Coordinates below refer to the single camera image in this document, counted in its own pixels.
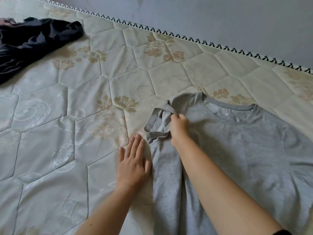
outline quilted mattress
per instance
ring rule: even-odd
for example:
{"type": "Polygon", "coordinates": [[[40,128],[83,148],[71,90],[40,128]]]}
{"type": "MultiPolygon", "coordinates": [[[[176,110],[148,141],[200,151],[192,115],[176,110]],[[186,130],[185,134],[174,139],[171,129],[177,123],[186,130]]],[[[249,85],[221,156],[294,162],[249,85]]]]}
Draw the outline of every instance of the quilted mattress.
{"type": "MultiPolygon", "coordinates": [[[[86,34],[0,86],[1,235],[74,234],[113,191],[116,150],[178,93],[257,103],[313,140],[309,73],[47,0],[0,0],[0,17],[29,16],[79,21],[86,34]]],[[[151,210],[150,180],[120,234],[153,234],[151,210]]]]}

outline hand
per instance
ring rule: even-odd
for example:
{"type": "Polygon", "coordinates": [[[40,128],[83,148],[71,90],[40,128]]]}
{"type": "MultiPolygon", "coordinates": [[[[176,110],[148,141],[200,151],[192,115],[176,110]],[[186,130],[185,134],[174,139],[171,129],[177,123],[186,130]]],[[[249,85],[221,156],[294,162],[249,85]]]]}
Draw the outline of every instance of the hand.
{"type": "Polygon", "coordinates": [[[189,120],[183,114],[171,115],[171,143],[175,147],[183,137],[189,137],[189,120]]]}
{"type": "Polygon", "coordinates": [[[142,158],[145,140],[139,134],[131,137],[126,151],[119,149],[116,190],[135,195],[147,181],[151,162],[142,158]]]}

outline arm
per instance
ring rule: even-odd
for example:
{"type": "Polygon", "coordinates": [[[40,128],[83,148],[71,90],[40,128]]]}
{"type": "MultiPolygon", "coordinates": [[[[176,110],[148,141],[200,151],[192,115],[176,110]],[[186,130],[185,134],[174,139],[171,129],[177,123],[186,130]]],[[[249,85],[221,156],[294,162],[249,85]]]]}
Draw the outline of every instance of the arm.
{"type": "Polygon", "coordinates": [[[89,217],[75,235],[118,235],[131,203],[147,181],[151,162],[143,166],[144,139],[139,134],[132,137],[126,151],[119,149],[116,189],[89,217]]]}
{"type": "Polygon", "coordinates": [[[172,145],[219,235],[271,235],[283,228],[188,136],[188,119],[171,116],[172,145]]]}

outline forearm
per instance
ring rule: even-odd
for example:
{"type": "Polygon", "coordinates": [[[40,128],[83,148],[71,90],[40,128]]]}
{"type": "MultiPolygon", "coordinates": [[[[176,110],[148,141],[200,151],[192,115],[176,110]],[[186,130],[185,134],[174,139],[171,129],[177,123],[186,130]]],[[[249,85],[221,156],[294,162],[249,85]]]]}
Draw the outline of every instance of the forearm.
{"type": "Polygon", "coordinates": [[[118,235],[128,210],[131,206],[133,193],[115,190],[89,217],[75,235],[118,235]]]}
{"type": "Polygon", "coordinates": [[[174,145],[219,235],[270,235],[282,227],[189,137],[174,145]]]}

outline wall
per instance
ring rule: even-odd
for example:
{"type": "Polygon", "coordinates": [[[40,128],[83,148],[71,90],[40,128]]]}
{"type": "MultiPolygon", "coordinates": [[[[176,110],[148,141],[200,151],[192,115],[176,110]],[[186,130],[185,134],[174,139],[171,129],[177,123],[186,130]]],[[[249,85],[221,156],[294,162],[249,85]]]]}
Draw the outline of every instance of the wall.
{"type": "Polygon", "coordinates": [[[313,68],[313,0],[55,0],[313,68]]]}

